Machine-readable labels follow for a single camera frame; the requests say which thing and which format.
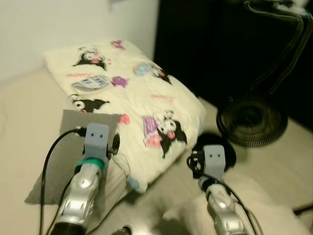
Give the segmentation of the black bent tube stand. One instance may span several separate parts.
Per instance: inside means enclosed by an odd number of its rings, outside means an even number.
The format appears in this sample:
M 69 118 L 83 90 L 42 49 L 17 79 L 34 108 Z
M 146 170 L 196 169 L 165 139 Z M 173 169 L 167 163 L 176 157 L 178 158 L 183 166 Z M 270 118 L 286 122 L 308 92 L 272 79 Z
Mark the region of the black bent tube stand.
M 250 85 L 251 91 L 274 94 L 291 75 L 306 50 L 313 34 L 313 17 L 305 9 L 295 7 L 291 0 L 248 0 L 244 7 L 253 14 L 268 18 L 273 24 L 286 27 L 284 30 L 272 26 L 262 31 L 262 36 L 270 36 L 269 42 L 262 45 L 277 43 L 279 47 L 270 50 L 277 53 L 276 58 Z

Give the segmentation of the black round disc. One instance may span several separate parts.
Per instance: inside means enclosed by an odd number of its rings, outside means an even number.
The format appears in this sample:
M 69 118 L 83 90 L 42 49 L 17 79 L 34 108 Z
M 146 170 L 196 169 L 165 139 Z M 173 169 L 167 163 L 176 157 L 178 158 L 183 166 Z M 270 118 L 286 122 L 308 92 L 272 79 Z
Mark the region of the black round disc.
M 220 135 L 206 132 L 198 136 L 193 150 L 201 151 L 205 145 L 221 145 L 225 150 L 225 171 L 231 169 L 237 161 L 237 155 L 232 145 Z

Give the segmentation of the grey flat pad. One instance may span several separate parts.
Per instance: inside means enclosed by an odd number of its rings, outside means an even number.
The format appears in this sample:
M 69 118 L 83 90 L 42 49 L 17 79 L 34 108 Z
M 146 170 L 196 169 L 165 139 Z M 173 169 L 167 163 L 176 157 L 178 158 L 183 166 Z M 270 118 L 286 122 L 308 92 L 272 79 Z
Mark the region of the grey flat pad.
M 63 110 L 60 133 L 75 127 L 86 127 L 90 123 L 100 123 L 110 128 L 108 147 L 118 128 L 120 114 L 82 113 L 74 110 Z M 58 204 L 61 192 L 75 173 L 75 168 L 83 160 L 85 139 L 78 134 L 68 134 L 53 149 L 45 171 L 44 203 Z

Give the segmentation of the cartoon print cream pillow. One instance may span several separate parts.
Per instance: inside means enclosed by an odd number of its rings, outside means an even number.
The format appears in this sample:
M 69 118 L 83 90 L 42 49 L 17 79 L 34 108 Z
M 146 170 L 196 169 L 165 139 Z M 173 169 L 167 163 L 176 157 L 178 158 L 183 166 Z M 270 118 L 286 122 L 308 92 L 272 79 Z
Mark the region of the cartoon print cream pillow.
M 197 143 L 205 108 L 130 41 L 61 47 L 44 59 L 76 110 L 120 116 L 113 159 L 134 190 L 145 192 Z

